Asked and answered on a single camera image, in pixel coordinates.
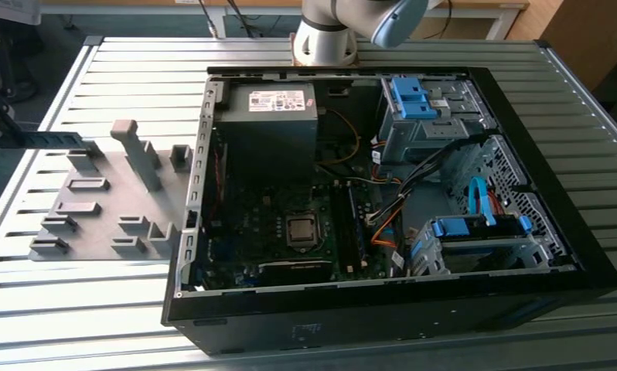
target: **aluminum slotted table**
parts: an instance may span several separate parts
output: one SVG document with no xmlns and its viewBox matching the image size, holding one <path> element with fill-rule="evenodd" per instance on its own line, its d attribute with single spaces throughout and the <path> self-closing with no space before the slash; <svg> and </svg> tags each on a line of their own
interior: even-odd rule
<svg viewBox="0 0 617 371">
<path fill-rule="evenodd" d="M 84 46 L 40 126 L 119 148 L 131 118 L 155 149 L 195 142 L 208 66 L 287 65 L 286 39 L 106 38 Z M 553 51 L 530 42 L 361 44 L 366 66 L 485 66 L 617 268 L 617 125 Z M 0 199 L 0 370 L 617 370 L 617 292 L 508 332 L 211 359 L 160 325 L 167 264 L 31 262 L 29 241 L 71 167 L 27 151 Z"/>
</svg>

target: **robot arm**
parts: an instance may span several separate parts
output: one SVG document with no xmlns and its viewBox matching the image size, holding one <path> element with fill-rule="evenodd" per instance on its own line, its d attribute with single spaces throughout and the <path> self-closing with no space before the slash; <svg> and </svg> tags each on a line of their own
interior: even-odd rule
<svg viewBox="0 0 617 371">
<path fill-rule="evenodd" d="M 306 66 L 341 66 L 357 58 L 354 32 L 393 48 L 423 18 L 429 0 L 306 0 L 293 56 Z"/>
</svg>

